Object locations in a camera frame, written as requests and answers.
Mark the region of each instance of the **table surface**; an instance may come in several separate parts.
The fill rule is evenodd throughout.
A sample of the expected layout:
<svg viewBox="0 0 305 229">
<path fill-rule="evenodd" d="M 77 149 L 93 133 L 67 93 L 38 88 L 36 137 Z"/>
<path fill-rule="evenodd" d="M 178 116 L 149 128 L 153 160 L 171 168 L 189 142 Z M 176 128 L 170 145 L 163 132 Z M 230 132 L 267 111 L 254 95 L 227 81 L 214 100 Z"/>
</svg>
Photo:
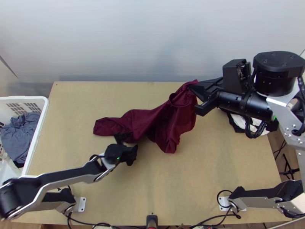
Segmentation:
<svg viewBox="0 0 305 229">
<path fill-rule="evenodd" d="M 153 109 L 168 99 L 181 82 L 55 82 L 29 174 L 83 166 L 102 153 L 113 137 L 93 134 L 95 120 L 121 117 L 130 109 Z M 281 182 L 267 136 L 249 139 L 237 134 L 225 113 L 212 110 L 197 117 L 181 136 L 175 154 L 162 152 L 143 138 L 132 166 L 120 164 L 95 184 L 72 185 L 75 196 L 87 198 L 81 221 L 112 225 L 145 225 L 146 215 L 158 215 L 160 225 L 193 225 L 223 214 L 216 195 L 238 186 L 264 189 Z M 277 210 L 250 208 L 241 219 L 225 224 L 288 220 Z M 16 221 L 66 224 L 56 210 L 29 212 Z"/>
</svg>

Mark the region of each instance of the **white plastic basket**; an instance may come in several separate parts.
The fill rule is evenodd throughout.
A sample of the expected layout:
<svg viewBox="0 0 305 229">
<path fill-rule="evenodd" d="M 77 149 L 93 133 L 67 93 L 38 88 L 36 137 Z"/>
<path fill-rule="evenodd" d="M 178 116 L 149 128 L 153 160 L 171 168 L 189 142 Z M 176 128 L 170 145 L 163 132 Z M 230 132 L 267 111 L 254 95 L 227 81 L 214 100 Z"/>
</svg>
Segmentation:
<svg viewBox="0 0 305 229">
<path fill-rule="evenodd" d="M 40 131 L 45 120 L 49 106 L 49 100 L 43 96 L 9 96 L 0 97 L 0 129 L 3 125 L 9 124 L 12 117 L 35 112 L 40 113 L 40 118 L 32 138 L 29 152 L 22 169 L 18 169 L 13 161 L 7 156 L 0 140 L 0 182 L 12 177 L 19 177 L 28 173 L 31 160 L 36 149 Z"/>
</svg>

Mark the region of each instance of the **black cable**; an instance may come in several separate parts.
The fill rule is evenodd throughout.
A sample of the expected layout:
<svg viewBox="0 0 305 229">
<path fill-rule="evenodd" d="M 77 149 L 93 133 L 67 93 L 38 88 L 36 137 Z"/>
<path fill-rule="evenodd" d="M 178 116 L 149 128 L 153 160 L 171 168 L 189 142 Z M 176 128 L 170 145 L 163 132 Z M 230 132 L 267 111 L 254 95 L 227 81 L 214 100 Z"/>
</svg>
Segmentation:
<svg viewBox="0 0 305 229">
<path fill-rule="evenodd" d="M 255 84 L 255 82 L 254 82 L 255 76 L 256 76 L 256 70 L 254 69 L 254 70 L 253 70 L 253 74 L 252 74 L 252 76 L 251 76 L 251 82 L 252 82 L 253 87 L 255 86 L 255 85 L 254 85 L 254 84 Z"/>
<path fill-rule="evenodd" d="M 80 224 L 83 224 L 83 225 L 89 225 L 89 226 L 94 226 L 94 227 L 96 227 L 96 226 L 110 227 L 110 226 L 111 226 L 111 225 L 108 224 L 108 223 L 97 223 L 97 224 L 93 224 L 93 223 L 85 223 L 85 222 L 82 222 L 82 221 L 78 221 L 78 220 L 76 220 L 76 219 L 71 218 L 71 214 L 72 214 L 72 212 L 70 212 L 70 213 L 68 214 L 68 216 L 64 215 L 65 217 L 67 217 L 67 224 L 68 224 L 69 229 L 71 229 L 70 220 L 72 220 L 72 221 L 74 221 L 74 222 L 77 222 L 77 223 L 80 223 Z"/>
<path fill-rule="evenodd" d="M 298 99 L 298 101 L 301 103 L 301 108 L 303 110 L 303 114 L 304 114 L 304 120 L 302 122 L 302 126 L 299 130 L 292 130 L 291 133 L 295 136 L 300 136 L 302 133 L 304 133 L 305 131 L 305 102 L 304 100 L 299 97 L 298 95 L 296 95 L 294 98 Z"/>
<path fill-rule="evenodd" d="M 244 119 L 245 119 L 245 133 L 246 133 L 246 136 L 248 137 L 248 138 L 257 138 L 257 137 L 259 137 L 262 133 L 263 133 L 263 131 L 264 131 L 264 129 L 265 129 L 265 127 L 266 127 L 266 125 L 267 125 L 267 123 L 265 122 L 265 121 L 261 121 L 261 123 L 260 123 L 260 125 L 258 126 L 258 128 L 257 128 L 257 130 L 256 130 L 256 132 L 253 134 L 252 133 L 252 131 L 251 131 L 251 129 L 250 129 L 250 125 L 251 125 L 251 121 L 250 121 L 250 117 L 244 117 Z"/>
<path fill-rule="evenodd" d="M 238 214 L 235 214 L 235 213 L 229 214 L 231 208 L 233 208 L 232 205 L 229 207 L 229 209 L 227 210 L 225 215 L 219 215 L 219 216 L 214 216 L 214 217 L 208 218 L 208 219 L 206 219 L 206 220 L 204 220 L 204 221 L 202 221 L 202 222 L 200 222 L 200 223 L 198 223 L 196 225 L 190 226 L 189 228 L 193 229 L 194 227 L 197 227 L 197 226 L 217 227 L 217 226 L 221 225 L 224 222 L 224 220 L 226 219 L 227 216 L 235 216 L 236 218 L 241 219 L 241 216 L 238 215 Z M 206 224 L 204 224 L 207 221 L 210 221 L 212 219 L 216 219 L 216 218 L 219 218 L 219 217 L 223 217 L 223 219 L 218 224 L 213 224 L 213 225 L 206 225 Z"/>
<path fill-rule="evenodd" d="M 71 226 L 70 226 L 70 218 L 69 217 L 67 217 L 67 225 L 68 225 L 69 229 L 72 229 Z"/>
<path fill-rule="evenodd" d="M 232 194 L 232 192 L 230 191 L 230 190 L 221 190 L 218 194 L 217 194 L 217 203 L 221 206 L 221 207 L 223 207 L 223 208 L 229 208 L 231 205 L 229 205 L 229 206 L 222 206 L 220 203 L 219 203 L 219 195 L 221 194 L 221 193 L 223 193 L 223 192 L 229 192 L 229 193 L 231 193 Z"/>
<path fill-rule="evenodd" d="M 282 142 L 282 144 L 281 144 L 281 147 L 278 149 L 278 150 L 276 150 L 276 151 L 274 151 L 273 152 L 273 154 L 275 154 L 275 153 L 277 153 L 277 152 L 279 152 L 280 150 L 282 150 L 285 146 L 286 146 L 286 141 L 284 140 L 283 142 Z"/>
<path fill-rule="evenodd" d="M 305 100 L 305 84 L 302 76 L 298 77 L 299 89 L 302 95 L 303 100 Z"/>
<path fill-rule="evenodd" d="M 286 141 L 284 140 L 283 143 L 282 143 L 282 145 L 281 145 L 281 147 L 280 147 L 277 151 L 274 151 L 274 152 L 273 152 L 273 153 L 278 152 L 277 155 L 276 155 L 275 158 L 274 158 L 275 160 L 278 158 L 279 154 L 281 153 L 282 149 L 286 146 L 286 144 L 287 144 L 287 143 L 286 143 Z"/>
<path fill-rule="evenodd" d="M 304 214 L 291 214 L 289 213 L 286 209 L 281 208 L 283 210 L 284 216 L 288 217 L 288 218 L 301 218 L 303 216 L 305 216 Z"/>
<path fill-rule="evenodd" d="M 90 159 L 89 159 L 89 161 L 91 161 L 93 158 L 95 158 L 96 157 L 96 159 L 99 159 L 99 158 L 103 158 L 103 157 L 105 157 L 105 156 L 100 156 L 100 155 L 97 155 L 97 154 L 93 154 L 91 157 L 90 157 Z"/>
</svg>

